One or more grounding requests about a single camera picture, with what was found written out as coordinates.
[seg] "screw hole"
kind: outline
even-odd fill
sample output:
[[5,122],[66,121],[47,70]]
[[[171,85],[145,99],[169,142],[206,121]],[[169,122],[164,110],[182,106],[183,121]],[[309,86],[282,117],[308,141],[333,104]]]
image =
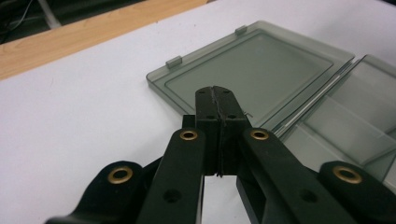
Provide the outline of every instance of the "screw hole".
[[318,196],[309,189],[300,190],[300,197],[307,203],[316,203]]
[[108,174],[107,180],[111,184],[122,184],[131,179],[133,174],[128,166],[116,167]]
[[163,194],[163,199],[168,203],[176,203],[181,199],[181,193],[177,189],[169,189]]
[[255,130],[250,133],[250,136],[257,140],[265,140],[270,135],[267,132]]
[[198,137],[198,133],[194,131],[184,131],[180,134],[180,138],[186,141],[194,140]]
[[362,181],[361,175],[349,167],[345,166],[335,166],[332,168],[332,172],[339,179],[349,183],[349,184],[359,184]]

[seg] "gray translucent plastic box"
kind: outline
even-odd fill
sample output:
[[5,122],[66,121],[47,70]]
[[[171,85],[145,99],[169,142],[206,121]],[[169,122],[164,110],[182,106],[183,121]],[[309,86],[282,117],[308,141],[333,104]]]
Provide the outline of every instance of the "gray translucent plastic box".
[[305,166],[348,161],[382,181],[396,151],[396,69],[372,56],[353,58],[258,21],[147,79],[181,114],[195,113],[197,90],[227,88],[252,125],[275,132]]

